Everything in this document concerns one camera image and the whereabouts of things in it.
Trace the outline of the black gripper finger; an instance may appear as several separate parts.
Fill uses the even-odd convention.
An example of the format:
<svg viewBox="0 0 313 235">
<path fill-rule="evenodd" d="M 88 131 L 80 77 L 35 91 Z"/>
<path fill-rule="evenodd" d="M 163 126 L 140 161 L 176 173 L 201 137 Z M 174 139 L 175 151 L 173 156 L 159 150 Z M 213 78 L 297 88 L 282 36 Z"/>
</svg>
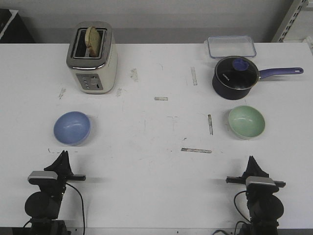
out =
<svg viewBox="0 0 313 235">
<path fill-rule="evenodd" d="M 245 176 L 254 176 L 254 157 L 249 156 Z"/>
<path fill-rule="evenodd" d="M 65 151 L 63 150 L 59 157 L 50 165 L 44 168 L 44 171 L 56 171 L 63 163 L 63 158 L 65 156 Z"/>
<path fill-rule="evenodd" d="M 256 162 L 253 156 L 251 157 L 251 160 L 252 160 L 252 175 L 253 176 L 269 177 L 269 174 L 260 168 L 260 166 L 258 165 L 258 163 Z"/>
<path fill-rule="evenodd" d="M 64 172 L 65 174 L 73 174 L 70 162 L 69 162 L 69 155 L 68 151 L 64 152 Z"/>
</svg>

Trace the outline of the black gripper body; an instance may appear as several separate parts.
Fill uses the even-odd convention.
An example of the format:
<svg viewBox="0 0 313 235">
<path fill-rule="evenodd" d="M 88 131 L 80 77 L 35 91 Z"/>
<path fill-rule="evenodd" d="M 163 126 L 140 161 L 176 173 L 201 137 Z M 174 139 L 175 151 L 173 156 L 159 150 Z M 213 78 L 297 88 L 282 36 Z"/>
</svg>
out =
<svg viewBox="0 0 313 235">
<path fill-rule="evenodd" d="M 54 171 L 58 175 L 58 179 L 54 182 L 38 185 L 40 190 L 47 193 L 49 196 L 59 196 L 66 190 L 67 181 L 84 181 L 86 175 L 84 174 L 65 174 L 64 170 Z"/>
<path fill-rule="evenodd" d="M 245 185 L 247 192 L 250 194 L 270 195 L 284 188 L 286 183 L 275 181 L 267 173 L 248 173 L 244 172 L 242 176 L 227 176 L 227 183 Z"/>
</svg>

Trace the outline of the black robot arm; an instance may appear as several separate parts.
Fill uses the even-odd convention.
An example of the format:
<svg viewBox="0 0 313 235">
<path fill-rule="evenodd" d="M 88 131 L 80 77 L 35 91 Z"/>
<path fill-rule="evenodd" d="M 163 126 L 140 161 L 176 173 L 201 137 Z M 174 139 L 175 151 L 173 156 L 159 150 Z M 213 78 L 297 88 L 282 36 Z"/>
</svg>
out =
<svg viewBox="0 0 313 235">
<path fill-rule="evenodd" d="M 83 233 L 86 230 L 84 201 L 79 190 L 69 181 L 84 181 L 85 175 L 74 174 L 70 167 L 67 151 L 62 151 L 58 158 L 42 171 L 32 171 L 27 178 L 32 185 L 37 185 L 39 191 L 33 193 L 25 202 L 24 210 L 30 220 L 31 228 L 28 235 L 70 235 L 66 223 L 59 220 L 62 199 L 67 186 L 74 189 L 81 199 Z"/>
<path fill-rule="evenodd" d="M 283 181 L 274 181 L 264 172 L 253 156 L 249 156 L 246 170 L 240 177 L 228 176 L 227 183 L 246 186 L 249 218 L 244 217 L 240 235 L 277 235 L 278 218 L 284 213 L 284 206 L 274 193 L 286 186 Z"/>
</svg>

